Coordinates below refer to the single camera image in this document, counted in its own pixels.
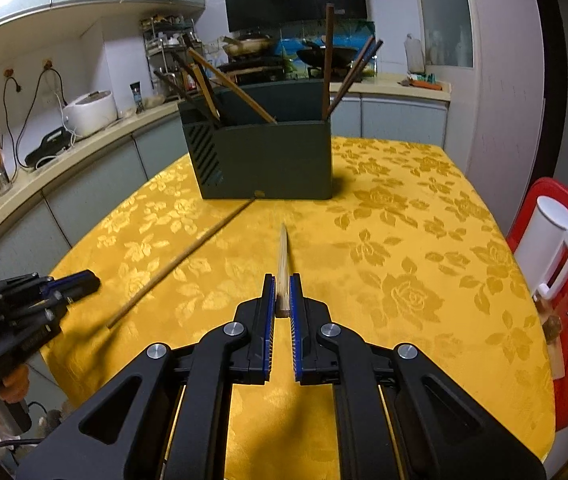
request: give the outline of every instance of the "black box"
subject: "black box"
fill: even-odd
[[[179,105],[202,198],[330,199],[331,124],[321,120],[322,81],[242,89],[278,122],[265,123],[227,89],[215,94],[235,126],[216,129],[190,103]],[[206,106],[201,96],[195,100]]]

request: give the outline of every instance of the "backsplash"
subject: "backsplash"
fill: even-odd
[[[22,86],[22,91],[19,93],[15,91],[13,81],[9,81],[6,87],[6,109],[16,142],[29,107],[33,103],[33,109],[20,143],[20,158],[24,161],[24,157],[40,145],[44,135],[61,125],[58,99],[53,94],[54,91],[59,91],[59,79],[54,72],[48,72],[42,76],[37,98],[33,102],[38,77],[42,72],[45,59],[52,59],[54,68],[61,74],[64,82],[64,96],[68,102],[90,91],[86,63],[79,39],[51,45],[15,59],[8,59],[0,65],[0,132],[4,134],[4,158],[9,174],[13,174],[14,164],[11,138],[7,132],[2,104],[2,91],[5,83],[3,72],[5,68],[13,68],[14,77]]]
[[[24,161],[24,157],[40,145],[42,137],[59,128],[62,123],[58,99],[54,93],[59,93],[59,79],[55,73],[43,75],[33,102],[45,59],[52,59],[53,68],[61,74],[67,102],[88,92],[111,90],[118,110],[122,111],[134,105],[129,85],[136,81],[141,83],[143,96],[152,94],[137,15],[125,14],[100,19],[80,38],[7,59],[0,64],[0,132],[4,134],[4,158],[9,174],[13,174],[14,164],[2,104],[4,69],[13,68],[14,77],[22,86],[19,93],[15,91],[12,81],[8,82],[6,88],[8,120],[15,141],[33,103],[19,147],[20,160]]]
[[[366,4],[368,18],[375,22],[377,39],[384,40],[378,53],[378,72],[406,72],[406,35],[422,38],[420,0],[366,0]],[[221,36],[229,35],[225,0],[206,0],[196,31],[204,43],[215,43]],[[218,62],[225,61],[226,57],[220,56]]]

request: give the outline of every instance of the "white container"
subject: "white container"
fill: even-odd
[[[66,128],[78,137],[87,137],[118,118],[115,98],[110,90],[78,97],[64,108]]]
[[[408,71],[412,74],[425,73],[426,67],[424,66],[422,42],[420,40],[413,39],[413,36],[408,34],[406,36],[406,41],[404,42],[404,48],[406,49],[406,63],[408,65]]]
[[[568,209],[557,200],[540,196],[515,251],[531,295],[539,294],[545,300],[557,296],[568,279],[568,258],[555,282],[549,286],[548,280],[556,273],[564,248],[568,250]]]

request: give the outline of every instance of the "yellow tablecloth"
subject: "yellow tablecloth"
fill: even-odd
[[[102,279],[43,349],[70,400],[86,400],[152,342],[188,345],[231,320],[277,273],[284,221],[306,296],[368,342],[418,345],[543,457],[555,429],[544,337],[473,187],[441,149],[404,142],[336,138],[333,174],[329,202],[249,206],[109,331],[107,318],[157,269],[239,204],[204,202],[188,156],[123,202],[53,272]],[[226,478],[339,478],[331,388],[294,383],[287,319],[276,320],[270,383],[234,388]]]

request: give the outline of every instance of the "pan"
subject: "pan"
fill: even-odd
[[[316,68],[324,68],[324,53],[325,46],[319,46],[312,41],[303,41],[302,44],[306,48],[298,50],[298,57],[304,63]],[[352,46],[334,46],[333,45],[333,60],[331,61],[331,68],[348,68],[350,62],[357,55],[358,50]]]
[[[229,57],[268,56],[272,54],[276,41],[266,35],[248,35],[240,39],[224,38],[223,48]]]

